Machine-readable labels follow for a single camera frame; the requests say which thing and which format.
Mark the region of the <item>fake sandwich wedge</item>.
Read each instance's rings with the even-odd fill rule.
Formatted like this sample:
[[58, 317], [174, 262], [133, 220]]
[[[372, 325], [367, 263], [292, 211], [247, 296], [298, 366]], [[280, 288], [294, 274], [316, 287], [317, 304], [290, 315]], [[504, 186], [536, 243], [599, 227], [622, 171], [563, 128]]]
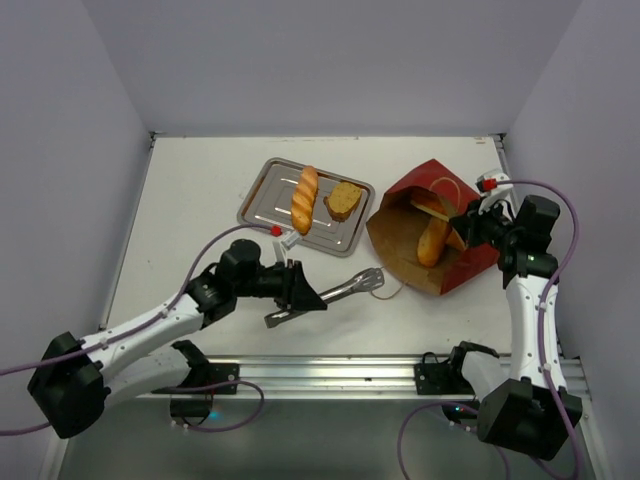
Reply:
[[440, 200], [431, 198], [418, 198], [411, 199], [410, 204], [418, 210], [421, 210], [442, 221], [449, 222], [452, 218], [450, 212], [445, 208]]

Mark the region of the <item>golden baguette roll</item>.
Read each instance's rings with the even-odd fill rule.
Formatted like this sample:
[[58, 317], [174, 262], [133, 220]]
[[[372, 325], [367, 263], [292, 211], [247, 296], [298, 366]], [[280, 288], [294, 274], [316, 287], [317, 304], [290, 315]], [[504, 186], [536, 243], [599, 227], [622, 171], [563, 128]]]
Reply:
[[438, 263], [450, 233], [448, 222], [431, 218], [418, 240], [417, 258], [421, 265], [432, 268]]

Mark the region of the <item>brown seeded bread slice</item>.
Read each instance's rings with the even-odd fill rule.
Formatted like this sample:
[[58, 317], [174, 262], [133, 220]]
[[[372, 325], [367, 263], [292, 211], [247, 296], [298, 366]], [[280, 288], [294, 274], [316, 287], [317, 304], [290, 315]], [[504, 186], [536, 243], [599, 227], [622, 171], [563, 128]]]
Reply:
[[338, 222], [346, 221], [358, 207], [362, 197], [362, 189], [351, 182], [338, 183], [328, 196], [324, 198], [324, 205], [329, 216]]

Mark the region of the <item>metal tongs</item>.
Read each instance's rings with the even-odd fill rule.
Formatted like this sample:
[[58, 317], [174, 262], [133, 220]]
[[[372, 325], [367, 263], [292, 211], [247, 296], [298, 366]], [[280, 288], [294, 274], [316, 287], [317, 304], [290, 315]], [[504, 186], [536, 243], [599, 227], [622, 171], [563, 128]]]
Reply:
[[[371, 267], [359, 272], [343, 284], [322, 292], [320, 298], [329, 305], [354, 294], [371, 293], [384, 284], [383, 270], [379, 267]], [[266, 315], [264, 320], [268, 328], [275, 328], [306, 313], [307, 311], [281, 310]]]

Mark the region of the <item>long glazed bread loaf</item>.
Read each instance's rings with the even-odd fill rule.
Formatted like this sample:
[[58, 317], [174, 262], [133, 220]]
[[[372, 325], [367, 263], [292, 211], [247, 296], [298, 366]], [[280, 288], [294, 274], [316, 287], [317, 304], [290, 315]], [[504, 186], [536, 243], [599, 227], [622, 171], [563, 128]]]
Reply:
[[313, 166], [305, 166], [300, 174], [291, 201], [291, 221], [302, 236], [309, 233], [318, 194], [318, 173]]

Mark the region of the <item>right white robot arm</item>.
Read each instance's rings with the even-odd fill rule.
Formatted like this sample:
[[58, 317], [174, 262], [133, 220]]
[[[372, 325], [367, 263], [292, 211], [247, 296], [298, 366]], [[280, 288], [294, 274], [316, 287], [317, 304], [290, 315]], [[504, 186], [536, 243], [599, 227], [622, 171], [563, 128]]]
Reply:
[[508, 219], [500, 202], [481, 204], [470, 202], [450, 223], [468, 246], [487, 244], [499, 253], [511, 317], [510, 369], [502, 369], [493, 349], [463, 342], [452, 351], [445, 379], [454, 391], [473, 389], [481, 441], [549, 461], [583, 412], [581, 399], [567, 391], [557, 350], [559, 263], [547, 248], [560, 207], [529, 195]]

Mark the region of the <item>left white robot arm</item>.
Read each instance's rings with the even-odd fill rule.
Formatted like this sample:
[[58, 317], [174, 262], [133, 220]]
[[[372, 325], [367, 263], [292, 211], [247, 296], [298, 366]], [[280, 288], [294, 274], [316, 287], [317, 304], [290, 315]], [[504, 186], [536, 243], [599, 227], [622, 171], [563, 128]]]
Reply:
[[81, 339], [69, 332], [55, 337], [27, 389], [56, 434], [72, 438], [107, 407], [140, 394], [208, 390], [215, 376], [186, 337], [230, 315], [243, 297], [269, 298], [293, 311], [326, 309], [301, 262], [264, 266], [260, 255], [254, 241], [236, 240], [158, 307]]

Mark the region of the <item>red paper bag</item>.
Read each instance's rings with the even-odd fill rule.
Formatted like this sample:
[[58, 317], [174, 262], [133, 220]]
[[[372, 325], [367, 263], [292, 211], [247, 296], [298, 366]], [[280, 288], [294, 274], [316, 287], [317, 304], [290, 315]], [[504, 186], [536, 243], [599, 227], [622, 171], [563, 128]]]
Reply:
[[386, 271], [410, 287], [442, 296], [493, 267], [497, 250], [465, 246], [450, 223], [478, 198], [435, 159], [405, 174], [385, 192], [366, 224]]

